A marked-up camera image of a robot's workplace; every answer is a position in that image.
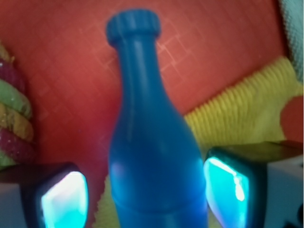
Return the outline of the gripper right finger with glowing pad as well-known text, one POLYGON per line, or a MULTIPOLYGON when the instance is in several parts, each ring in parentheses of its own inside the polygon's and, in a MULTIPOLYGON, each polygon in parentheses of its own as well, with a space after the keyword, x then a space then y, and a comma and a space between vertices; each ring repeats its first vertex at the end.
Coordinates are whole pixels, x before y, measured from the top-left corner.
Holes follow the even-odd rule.
POLYGON ((261 142, 211 148, 204 162, 206 197, 223 228, 304 225, 304 147, 261 142))

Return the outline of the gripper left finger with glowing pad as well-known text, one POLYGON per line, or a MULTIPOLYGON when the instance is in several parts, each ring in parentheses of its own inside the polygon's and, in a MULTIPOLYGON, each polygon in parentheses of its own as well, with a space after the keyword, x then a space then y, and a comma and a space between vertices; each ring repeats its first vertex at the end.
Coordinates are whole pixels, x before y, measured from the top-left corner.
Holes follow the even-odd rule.
POLYGON ((85 175, 71 162, 16 165, 0 172, 2 228, 84 228, 85 175))

